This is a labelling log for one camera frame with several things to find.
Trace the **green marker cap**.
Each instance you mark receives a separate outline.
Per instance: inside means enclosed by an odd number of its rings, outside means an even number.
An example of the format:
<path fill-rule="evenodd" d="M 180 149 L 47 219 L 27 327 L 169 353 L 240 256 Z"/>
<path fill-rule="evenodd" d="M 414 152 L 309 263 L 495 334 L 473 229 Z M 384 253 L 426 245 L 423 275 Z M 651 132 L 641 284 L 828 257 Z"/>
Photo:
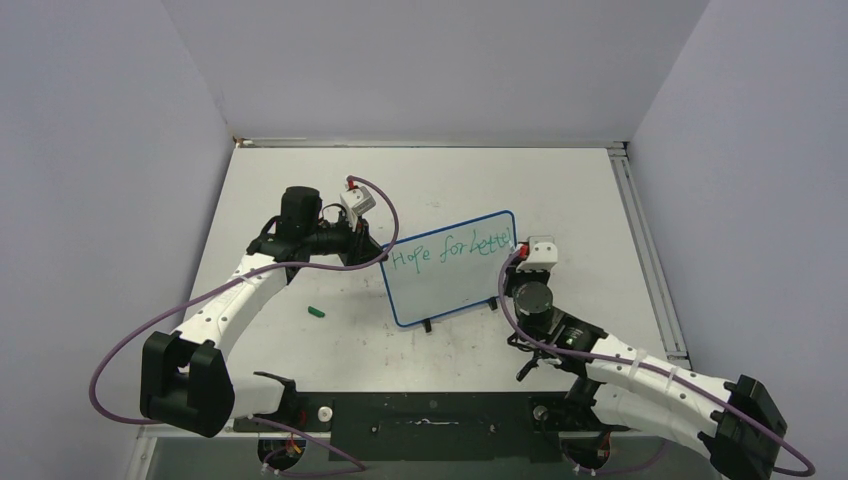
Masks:
<path fill-rule="evenodd" d="M 312 315 L 312 316 L 314 316 L 314 317 L 316 317 L 316 318 L 324 318 L 324 317 L 326 316 L 326 313 L 325 313 L 325 312 L 323 312 L 322 310 L 320 310 L 320 309 L 318 309 L 318 308 L 316 308 L 316 307 L 314 307 L 314 306 L 309 306 L 309 307 L 307 308 L 307 311 L 308 311 L 308 313 L 309 313 L 310 315 Z"/>

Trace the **blue framed whiteboard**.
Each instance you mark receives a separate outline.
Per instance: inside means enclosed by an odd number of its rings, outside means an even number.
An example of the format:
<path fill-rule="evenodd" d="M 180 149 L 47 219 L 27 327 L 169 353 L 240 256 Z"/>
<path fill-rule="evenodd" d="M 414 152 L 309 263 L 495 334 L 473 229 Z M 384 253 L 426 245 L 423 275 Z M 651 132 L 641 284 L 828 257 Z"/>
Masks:
<path fill-rule="evenodd" d="M 516 244 L 509 210 L 397 241 L 381 263 L 395 324 L 408 327 L 488 302 Z"/>

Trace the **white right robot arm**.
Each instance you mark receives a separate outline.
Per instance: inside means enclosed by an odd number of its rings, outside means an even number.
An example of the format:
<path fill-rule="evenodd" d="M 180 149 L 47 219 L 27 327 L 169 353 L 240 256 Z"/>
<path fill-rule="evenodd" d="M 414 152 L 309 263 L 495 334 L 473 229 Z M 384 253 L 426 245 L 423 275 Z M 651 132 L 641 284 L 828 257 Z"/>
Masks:
<path fill-rule="evenodd" d="M 624 427 L 686 447 L 727 479 L 786 475 L 788 425 L 767 388 L 680 368 L 625 343 L 553 303 L 550 269 L 508 259 L 498 301 L 519 346 L 576 375 L 565 411 L 579 428 Z"/>

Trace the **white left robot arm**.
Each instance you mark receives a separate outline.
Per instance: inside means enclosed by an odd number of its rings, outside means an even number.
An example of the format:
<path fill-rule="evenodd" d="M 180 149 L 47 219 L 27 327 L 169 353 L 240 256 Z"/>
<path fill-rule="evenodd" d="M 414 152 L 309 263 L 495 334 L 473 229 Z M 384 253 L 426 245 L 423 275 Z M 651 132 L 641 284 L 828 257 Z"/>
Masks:
<path fill-rule="evenodd" d="M 266 372 L 236 376 L 227 359 L 263 307 L 299 271 L 314 268 L 312 257 L 336 255 L 336 271 L 346 272 L 388 256 L 365 218 L 380 193 L 349 177 L 337 218 L 330 221 L 318 190 L 287 188 L 278 214 L 250 241 L 230 279 L 204 294 L 200 309 L 172 332 L 154 332 L 144 342 L 141 415 L 207 438 L 229 421 L 253 415 L 273 430 L 290 428 L 298 416 L 295 383 Z"/>

